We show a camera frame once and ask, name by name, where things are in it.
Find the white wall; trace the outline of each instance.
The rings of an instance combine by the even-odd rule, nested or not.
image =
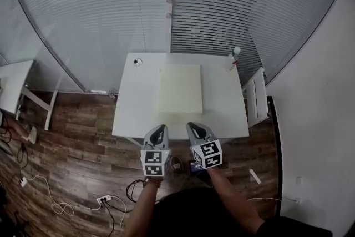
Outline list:
[[[355,0],[335,0],[267,86],[283,159],[282,215],[343,236],[355,221]],[[302,177],[302,184],[296,184]]]

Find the sneaker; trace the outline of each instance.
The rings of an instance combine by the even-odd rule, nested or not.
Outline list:
[[[170,165],[174,173],[181,174],[184,172],[184,165],[182,164],[182,161],[180,160],[179,157],[176,156],[171,157]]]
[[[37,128],[32,127],[31,132],[29,133],[28,140],[32,143],[35,144],[37,141]]]

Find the white cable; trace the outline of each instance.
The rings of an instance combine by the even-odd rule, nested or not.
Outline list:
[[[122,228],[122,221],[123,221],[123,219],[124,219],[124,216],[126,215],[127,206],[126,206],[125,202],[124,202],[123,200],[121,200],[118,196],[111,195],[111,198],[117,198],[117,199],[119,199],[120,201],[122,201],[122,203],[124,204],[124,211],[125,211],[125,213],[123,214],[122,219],[121,219],[121,222],[120,222],[121,230],[124,232],[124,230],[123,230],[123,228]]]
[[[264,198],[252,198],[252,199],[264,199]],[[252,200],[252,199],[249,199],[249,200]],[[267,199],[273,199],[273,198],[267,198]],[[249,200],[248,200],[248,201],[249,201]],[[273,199],[273,200],[282,201],[281,199]]]
[[[48,184],[48,181],[47,181],[47,179],[46,179],[45,177],[36,175],[36,176],[35,176],[34,178],[32,178],[32,179],[27,179],[27,181],[33,181],[33,180],[34,180],[35,178],[37,178],[37,177],[43,178],[43,179],[45,180],[45,182],[47,183],[48,193],[49,193],[50,198],[51,198],[52,201],[53,201],[53,204],[52,204],[50,207],[52,208],[52,210],[53,210],[56,214],[59,214],[59,215],[60,215],[60,214],[62,214],[62,213],[66,213],[66,214],[68,214],[69,216],[73,216],[73,215],[74,215],[74,209],[73,209],[73,208],[90,209],[90,210],[99,210],[99,209],[101,208],[101,203],[99,203],[99,202],[98,202],[99,208],[97,208],[97,209],[85,208],[85,207],[81,207],[81,206],[70,205],[70,204],[67,204],[67,203],[56,203],[55,200],[54,200],[53,197],[52,197],[52,194],[50,193],[49,184]],[[58,207],[60,207],[60,209],[61,209],[62,211],[61,211],[61,212],[56,211],[56,210],[54,209],[54,206],[55,206],[55,205],[58,206]],[[73,213],[68,213],[68,212],[65,210],[66,207],[71,208],[71,210],[73,211]]]

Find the laminate flooring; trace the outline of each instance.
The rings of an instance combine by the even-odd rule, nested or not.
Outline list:
[[[50,93],[37,94],[50,102]],[[108,96],[59,93],[50,130],[46,132],[46,111],[25,99],[21,121],[24,125],[37,126],[38,139],[35,145],[26,144],[29,161],[22,175],[46,177],[57,203],[97,208],[96,198],[109,194],[119,196],[127,208],[132,209],[134,204],[126,198],[125,189],[132,181],[143,177],[140,149],[125,138],[112,136],[115,107],[114,100]],[[16,154],[20,142],[13,140],[10,146]],[[187,161],[192,159],[188,142],[174,141],[170,146],[172,155],[180,157],[187,168]],[[237,190],[246,198],[277,198],[277,150],[271,118],[250,128],[249,137],[234,139],[222,148],[224,162],[221,168]],[[26,231],[30,236],[109,235],[112,219],[105,207],[74,209],[74,216],[58,215],[51,209],[52,200],[44,179],[36,178],[21,188],[18,173],[25,162],[24,157],[18,164],[16,157],[0,151],[0,182],[8,199],[6,212],[14,219],[13,213],[18,211],[20,219],[29,222]],[[250,179],[250,168],[260,177],[260,185]],[[16,176],[9,183],[13,174]],[[158,190],[158,199],[179,191],[187,177],[188,174],[176,175],[169,170]],[[141,190],[140,184],[135,187],[135,199]],[[263,218],[275,215],[276,201],[250,202]],[[111,204],[123,208],[118,200]],[[111,213],[116,220],[112,236],[123,236],[119,226],[123,213],[114,209]]]

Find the plastic bottle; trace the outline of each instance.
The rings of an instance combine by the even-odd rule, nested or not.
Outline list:
[[[240,53],[240,47],[235,47],[234,50],[227,56],[224,69],[231,71],[238,62],[238,55]]]

